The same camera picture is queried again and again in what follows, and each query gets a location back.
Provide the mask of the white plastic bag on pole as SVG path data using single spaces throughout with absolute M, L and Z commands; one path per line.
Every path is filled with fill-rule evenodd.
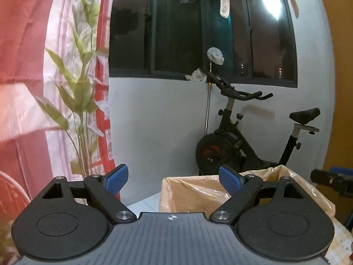
M 210 47 L 207 50 L 207 57 L 211 62 L 215 63 L 216 65 L 223 65 L 224 63 L 224 56 L 221 50 L 217 47 Z

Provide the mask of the crumpled white tissue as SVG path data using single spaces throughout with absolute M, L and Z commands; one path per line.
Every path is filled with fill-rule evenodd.
M 200 81 L 200 82 L 207 82 L 207 75 L 202 72 L 200 68 L 193 71 L 191 75 L 185 75 L 187 81 Z

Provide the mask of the black exercise bike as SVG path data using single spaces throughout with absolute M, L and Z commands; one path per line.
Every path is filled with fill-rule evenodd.
M 201 175 L 216 175 L 219 167 L 228 165 L 237 172 L 287 165 L 294 150 L 302 146 L 301 132 L 315 135 L 319 128 L 314 119 L 319 108 L 288 114 L 280 125 L 276 111 L 268 108 L 273 93 L 238 90 L 223 77 L 208 73 L 207 82 L 227 99 L 217 114 L 220 123 L 208 130 L 196 145 L 196 164 Z

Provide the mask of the yellow checkered tablecloth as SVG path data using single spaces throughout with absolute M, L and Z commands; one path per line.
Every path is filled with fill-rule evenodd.
M 332 218 L 334 239 L 325 258 L 331 265 L 352 265 L 352 233 L 337 219 Z

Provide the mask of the dark window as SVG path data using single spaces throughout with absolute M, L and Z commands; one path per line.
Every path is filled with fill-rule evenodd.
M 217 47 L 223 65 L 207 57 Z M 297 51 L 287 0 L 113 0 L 109 76 L 184 79 L 200 68 L 231 83 L 297 87 Z

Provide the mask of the wooden door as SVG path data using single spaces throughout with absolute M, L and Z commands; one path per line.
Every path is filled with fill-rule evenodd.
M 335 106 L 324 169 L 352 168 L 352 0 L 323 0 L 335 59 Z

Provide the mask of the metal pole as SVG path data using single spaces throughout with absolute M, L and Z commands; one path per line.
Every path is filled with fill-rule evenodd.
M 206 106 L 205 128 L 204 128 L 204 135 L 205 136 L 208 134 L 209 110 L 210 110 L 210 103 L 211 103 L 211 90 L 212 90 L 212 83 L 207 81 L 207 106 Z

